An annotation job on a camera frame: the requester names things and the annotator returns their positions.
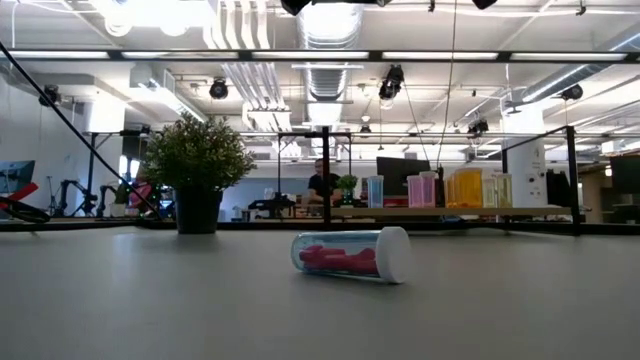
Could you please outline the red background item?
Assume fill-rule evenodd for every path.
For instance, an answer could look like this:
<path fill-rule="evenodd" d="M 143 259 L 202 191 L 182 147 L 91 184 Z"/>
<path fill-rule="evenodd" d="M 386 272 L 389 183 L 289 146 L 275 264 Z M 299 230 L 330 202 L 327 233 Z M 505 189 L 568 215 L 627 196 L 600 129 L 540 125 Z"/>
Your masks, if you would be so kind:
<path fill-rule="evenodd" d="M 22 200 L 36 192 L 39 186 L 35 183 L 28 183 L 20 190 L 10 194 L 8 197 L 0 197 L 0 209 L 7 209 L 10 205 L 21 205 Z"/>

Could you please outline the green artificial plant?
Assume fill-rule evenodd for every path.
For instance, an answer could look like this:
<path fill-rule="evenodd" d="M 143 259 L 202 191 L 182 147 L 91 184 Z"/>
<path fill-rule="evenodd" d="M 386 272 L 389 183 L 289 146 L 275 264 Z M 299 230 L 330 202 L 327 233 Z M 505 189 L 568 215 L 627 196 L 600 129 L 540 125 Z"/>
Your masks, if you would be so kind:
<path fill-rule="evenodd" d="M 223 191 L 256 168 L 253 153 L 226 121 L 200 121 L 189 113 L 150 137 L 143 168 L 147 177 L 176 190 Z"/>

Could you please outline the dark background screen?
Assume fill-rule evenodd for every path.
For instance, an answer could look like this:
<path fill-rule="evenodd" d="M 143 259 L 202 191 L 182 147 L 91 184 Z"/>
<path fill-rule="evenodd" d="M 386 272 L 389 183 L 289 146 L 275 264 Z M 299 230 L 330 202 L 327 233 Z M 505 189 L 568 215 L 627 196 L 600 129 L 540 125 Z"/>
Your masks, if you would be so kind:
<path fill-rule="evenodd" d="M 610 158 L 613 189 L 620 194 L 640 194 L 640 155 Z"/>

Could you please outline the overhead light bar frame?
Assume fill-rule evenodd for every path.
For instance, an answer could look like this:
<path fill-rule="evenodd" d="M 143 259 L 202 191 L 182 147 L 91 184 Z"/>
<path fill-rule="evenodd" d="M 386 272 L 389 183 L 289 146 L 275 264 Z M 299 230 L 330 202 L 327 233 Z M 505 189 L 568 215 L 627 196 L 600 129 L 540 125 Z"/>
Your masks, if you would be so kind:
<path fill-rule="evenodd" d="M 382 50 L 33 50 L 8 52 L 24 61 L 147 61 L 147 62 L 401 62 L 401 63 L 550 63 L 640 64 L 640 51 L 510 52 L 510 51 L 382 51 Z"/>

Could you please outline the black table edge rail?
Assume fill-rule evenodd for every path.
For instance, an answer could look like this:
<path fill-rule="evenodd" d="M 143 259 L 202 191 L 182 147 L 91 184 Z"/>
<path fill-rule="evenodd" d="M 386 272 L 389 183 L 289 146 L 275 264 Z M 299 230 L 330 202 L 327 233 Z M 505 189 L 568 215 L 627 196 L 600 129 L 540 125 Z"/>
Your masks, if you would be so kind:
<path fill-rule="evenodd" d="M 38 232 L 38 231 L 71 231 L 93 230 L 103 228 L 116 228 L 134 226 L 151 230 L 176 230 L 175 222 L 160 222 L 147 220 L 123 220 L 123 221 L 71 221 L 26 223 L 19 221 L 0 221 L 0 232 Z M 550 233 L 557 235 L 621 235 L 640 236 L 640 225 L 628 224 L 581 224 L 574 226 L 562 222 L 510 222 L 510 223 L 473 223 L 473 222 L 449 222 L 449 223 L 390 223 L 390 226 L 399 226 L 411 232 L 431 231 L 462 231 L 469 229 L 496 229 L 514 232 Z M 332 223 L 324 224 L 303 222 L 254 222 L 254 223 L 219 223 L 218 230 L 223 231 L 356 231 L 378 230 L 385 227 L 383 223 Z"/>

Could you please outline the small background potted plant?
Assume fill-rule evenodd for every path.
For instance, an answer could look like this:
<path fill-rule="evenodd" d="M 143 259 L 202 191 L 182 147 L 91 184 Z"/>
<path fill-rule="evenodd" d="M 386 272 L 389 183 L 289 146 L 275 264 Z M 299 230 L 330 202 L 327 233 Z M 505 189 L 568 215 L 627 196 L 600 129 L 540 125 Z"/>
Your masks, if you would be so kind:
<path fill-rule="evenodd" d="M 344 175 L 337 181 L 337 187 L 341 192 L 341 207 L 354 205 L 354 190 L 357 184 L 358 178 L 351 174 Z"/>

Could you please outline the black background monitor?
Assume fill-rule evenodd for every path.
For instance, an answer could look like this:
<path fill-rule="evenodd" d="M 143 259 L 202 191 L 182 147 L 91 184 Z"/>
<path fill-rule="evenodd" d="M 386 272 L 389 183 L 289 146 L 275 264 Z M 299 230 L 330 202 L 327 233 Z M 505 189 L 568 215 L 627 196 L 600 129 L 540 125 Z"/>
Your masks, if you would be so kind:
<path fill-rule="evenodd" d="M 377 174 L 384 178 L 383 193 L 385 197 L 406 196 L 408 194 L 407 177 L 430 171 L 428 160 L 377 157 Z"/>

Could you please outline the black background stand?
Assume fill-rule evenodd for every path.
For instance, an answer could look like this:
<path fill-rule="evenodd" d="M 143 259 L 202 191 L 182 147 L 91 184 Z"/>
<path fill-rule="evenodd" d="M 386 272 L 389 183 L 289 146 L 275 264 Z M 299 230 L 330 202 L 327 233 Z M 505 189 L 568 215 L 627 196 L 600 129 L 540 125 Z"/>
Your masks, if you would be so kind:
<path fill-rule="evenodd" d="M 121 178 L 128 183 L 134 183 L 136 181 L 141 160 L 146 151 L 149 134 L 150 130 L 148 127 L 106 132 L 87 131 L 83 133 L 91 147 L 98 151 L 118 173 L 117 176 L 114 176 L 108 170 L 107 166 L 102 164 L 92 152 L 89 152 L 86 188 L 89 189 L 92 194 L 98 196 L 96 207 L 93 209 L 93 215 L 95 217 L 97 217 L 96 209 L 99 204 L 101 186 L 111 185 L 117 188 L 122 183 Z M 114 198 L 115 196 L 111 192 L 108 192 L 106 204 L 110 205 Z M 105 210 L 104 217 L 113 218 L 109 215 L 109 209 Z"/>

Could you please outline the light blue pill bottle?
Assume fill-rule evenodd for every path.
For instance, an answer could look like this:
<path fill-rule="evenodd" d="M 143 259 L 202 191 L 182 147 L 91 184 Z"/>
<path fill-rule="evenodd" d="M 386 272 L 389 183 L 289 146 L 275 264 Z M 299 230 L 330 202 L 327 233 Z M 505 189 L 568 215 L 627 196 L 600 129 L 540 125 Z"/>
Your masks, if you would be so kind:
<path fill-rule="evenodd" d="M 367 178 L 367 197 L 369 208 L 384 207 L 384 177 L 381 175 Z"/>

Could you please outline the black plant pot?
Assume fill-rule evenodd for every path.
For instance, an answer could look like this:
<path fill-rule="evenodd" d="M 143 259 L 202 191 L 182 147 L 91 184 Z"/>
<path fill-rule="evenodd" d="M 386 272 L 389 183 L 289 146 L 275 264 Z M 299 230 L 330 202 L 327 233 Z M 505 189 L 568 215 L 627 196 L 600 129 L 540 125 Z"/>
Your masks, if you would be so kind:
<path fill-rule="evenodd" d="M 177 230 L 180 234 L 213 234 L 217 230 L 223 193 L 185 187 L 175 191 Z"/>

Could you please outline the white ceiling air duct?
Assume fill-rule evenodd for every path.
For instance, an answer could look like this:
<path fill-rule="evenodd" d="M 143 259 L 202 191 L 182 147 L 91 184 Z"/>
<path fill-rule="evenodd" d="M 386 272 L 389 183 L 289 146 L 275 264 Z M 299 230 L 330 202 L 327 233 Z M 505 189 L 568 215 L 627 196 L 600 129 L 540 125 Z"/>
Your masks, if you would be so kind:
<path fill-rule="evenodd" d="M 354 49 L 363 23 L 363 4 L 318 3 L 296 15 L 301 47 L 312 50 Z M 344 93 L 346 69 L 308 69 L 306 85 L 316 101 L 336 101 Z"/>

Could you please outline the person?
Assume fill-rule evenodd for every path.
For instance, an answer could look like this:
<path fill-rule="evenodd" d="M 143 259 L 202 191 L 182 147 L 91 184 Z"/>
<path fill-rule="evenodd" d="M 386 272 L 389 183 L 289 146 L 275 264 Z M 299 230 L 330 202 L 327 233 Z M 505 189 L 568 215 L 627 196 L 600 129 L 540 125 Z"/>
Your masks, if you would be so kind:
<path fill-rule="evenodd" d="M 308 181 L 308 202 L 314 204 L 322 204 L 324 197 L 328 196 L 331 203 L 334 204 L 342 198 L 342 191 L 338 187 L 340 176 L 335 173 L 329 174 L 329 190 L 324 188 L 324 163 L 322 159 L 316 159 L 314 162 L 315 174 Z"/>

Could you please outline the blue wall screen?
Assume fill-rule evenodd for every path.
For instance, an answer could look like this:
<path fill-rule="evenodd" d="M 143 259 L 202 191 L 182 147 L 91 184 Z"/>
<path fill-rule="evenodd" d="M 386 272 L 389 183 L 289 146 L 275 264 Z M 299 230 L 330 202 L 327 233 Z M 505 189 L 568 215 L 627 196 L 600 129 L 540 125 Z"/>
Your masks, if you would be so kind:
<path fill-rule="evenodd" d="M 34 160 L 0 162 L 0 194 L 12 194 L 30 184 L 34 168 Z"/>

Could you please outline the clear bottle with red pills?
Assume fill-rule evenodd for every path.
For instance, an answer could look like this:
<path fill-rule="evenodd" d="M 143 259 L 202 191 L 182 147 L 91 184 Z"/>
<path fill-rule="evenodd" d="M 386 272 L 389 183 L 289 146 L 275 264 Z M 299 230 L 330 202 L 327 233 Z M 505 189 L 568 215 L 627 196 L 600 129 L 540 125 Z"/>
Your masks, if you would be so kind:
<path fill-rule="evenodd" d="M 401 227 L 306 232 L 298 234 L 290 248 L 292 263 L 301 272 L 389 284 L 407 280 L 411 255 L 409 235 Z"/>

